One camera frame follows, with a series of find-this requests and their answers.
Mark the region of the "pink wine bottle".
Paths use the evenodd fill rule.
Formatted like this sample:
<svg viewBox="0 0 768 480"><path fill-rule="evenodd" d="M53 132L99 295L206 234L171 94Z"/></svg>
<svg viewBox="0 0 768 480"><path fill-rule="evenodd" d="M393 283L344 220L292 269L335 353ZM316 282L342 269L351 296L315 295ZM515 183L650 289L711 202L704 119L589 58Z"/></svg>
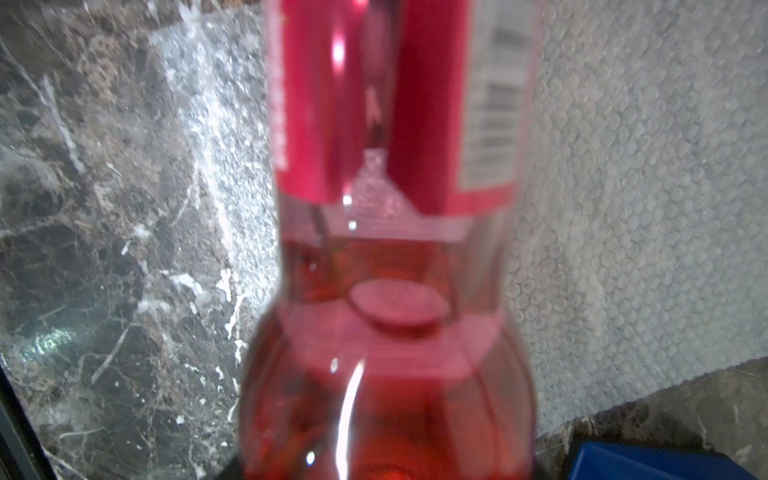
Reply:
<svg viewBox="0 0 768 480"><path fill-rule="evenodd" d="M247 479L529 479L505 298L536 1L269 1L280 284L239 402Z"/></svg>

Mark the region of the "bubble wrap sheet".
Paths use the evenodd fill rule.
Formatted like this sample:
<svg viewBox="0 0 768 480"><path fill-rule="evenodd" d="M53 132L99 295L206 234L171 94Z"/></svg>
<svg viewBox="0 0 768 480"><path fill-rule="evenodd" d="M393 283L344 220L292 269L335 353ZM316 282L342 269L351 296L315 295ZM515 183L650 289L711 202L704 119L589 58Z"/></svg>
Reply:
<svg viewBox="0 0 768 480"><path fill-rule="evenodd" d="M551 1L506 276L539 430L767 353L767 5ZM214 205L236 363L278 274L258 7L149 37Z"/></svg>

